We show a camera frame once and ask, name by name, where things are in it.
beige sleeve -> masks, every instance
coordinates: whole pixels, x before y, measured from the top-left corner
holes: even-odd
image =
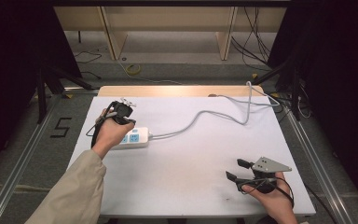
[[[96,223],[106,167],[92,150],[71,165],[26,223]]]

white tabletop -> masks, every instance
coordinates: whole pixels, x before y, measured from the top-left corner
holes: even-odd
[[[247,100],[247,97],[236,97]],[[184,128],[201,110],[226,113],[238,120],[246,118],[247,105],[222,97],[128,97],[137,104],[131,119],[137,127],[154,134]],[[95,97],[79,135],[71,165],[90,149],[86,132],[117,97]],[[269,103],[264,96],[252,98]],[[293,157],[272,108],[251,106],[249,121],[240,125],[203,114],[186,132],[175,137],[152,140],[148,147],[110,151],[103,163],[102,215],[112,217],[246,217],[265,214],[261,204],[242,195],[226,178],[229,171],[241,178],[253,178],[251,170],[237,165],[237,159],[256,162],[261,156],[290,166],[285,173],[295,194],[295,214],[315,214]]]

